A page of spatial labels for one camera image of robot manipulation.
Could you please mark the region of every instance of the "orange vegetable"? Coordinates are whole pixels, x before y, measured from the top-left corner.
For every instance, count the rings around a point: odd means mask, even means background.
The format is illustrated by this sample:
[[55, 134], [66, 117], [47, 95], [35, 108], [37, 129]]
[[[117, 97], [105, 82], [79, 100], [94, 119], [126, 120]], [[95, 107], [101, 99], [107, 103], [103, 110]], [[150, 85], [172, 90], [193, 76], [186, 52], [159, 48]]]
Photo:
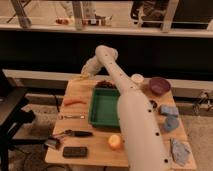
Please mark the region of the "orange vegetable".
[[86, 102], [84, 102], [82, 100], [77, 100], [77, 99], [76, 100], [75, 99], [64, 99], [63, 103], [64, 103], [64, 106], [78, 104], [78, 103], [86, 104]]
[[112, 150], [119, 150], [122, 148], [122, 138], [117, 134], [113, 134], [109, 137], [108, 144]]

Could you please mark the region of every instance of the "carrot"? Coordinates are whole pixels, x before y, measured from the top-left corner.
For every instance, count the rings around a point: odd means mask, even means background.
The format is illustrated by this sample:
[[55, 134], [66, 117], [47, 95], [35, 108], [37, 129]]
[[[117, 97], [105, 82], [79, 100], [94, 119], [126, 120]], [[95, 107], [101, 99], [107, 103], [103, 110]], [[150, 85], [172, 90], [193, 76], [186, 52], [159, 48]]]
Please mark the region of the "carrot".
[[63, 104], [64, 106], [73, 105], [73, 104], [86, 104], [86, 102], [78, 99], [64, 99]]

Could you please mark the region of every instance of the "blue object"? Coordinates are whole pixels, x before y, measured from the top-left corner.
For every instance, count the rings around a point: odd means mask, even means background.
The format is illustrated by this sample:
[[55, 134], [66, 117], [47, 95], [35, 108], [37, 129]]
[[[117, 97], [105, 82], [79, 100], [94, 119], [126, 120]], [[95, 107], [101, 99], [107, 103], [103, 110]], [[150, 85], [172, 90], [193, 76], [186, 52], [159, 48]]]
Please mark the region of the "blue object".
[[161, 115], [166, 115], [166, 116], [171, 115], [175, 117], [179, 116], [178, 108], [175, 106], [161, 105], [159, 112]]
[[179, 126], [179, 121], [176, 117], [168, 115], [164, 122], [164, 130], [171, 132]]

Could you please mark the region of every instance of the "black remote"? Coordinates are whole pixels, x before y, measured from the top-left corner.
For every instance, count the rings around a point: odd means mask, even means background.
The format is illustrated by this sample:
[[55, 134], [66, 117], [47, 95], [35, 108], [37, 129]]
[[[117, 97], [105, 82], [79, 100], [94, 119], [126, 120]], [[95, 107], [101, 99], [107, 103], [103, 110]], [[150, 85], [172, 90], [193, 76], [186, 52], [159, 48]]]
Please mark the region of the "black remote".
[[64, 147], [63, 157], [86, 157], [87, 147]]

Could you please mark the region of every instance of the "black chair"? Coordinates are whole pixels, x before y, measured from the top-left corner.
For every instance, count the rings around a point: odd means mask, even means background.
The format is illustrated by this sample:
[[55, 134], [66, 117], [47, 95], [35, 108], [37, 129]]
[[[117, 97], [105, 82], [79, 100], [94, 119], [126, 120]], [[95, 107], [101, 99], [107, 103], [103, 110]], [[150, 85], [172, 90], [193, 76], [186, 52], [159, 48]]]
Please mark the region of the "black chair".
[[35, 118], [33, 111], [21, 110], [28, 103], [25, 98], [27, 88], [13, 88], [0, 70], [0, 157], [1, 171], [8, 171], [8, 150], [14, 150], [15, 145], [43, 144], [42, 139], [14, 139], [14, 135], [25, 123], [31, 123]]

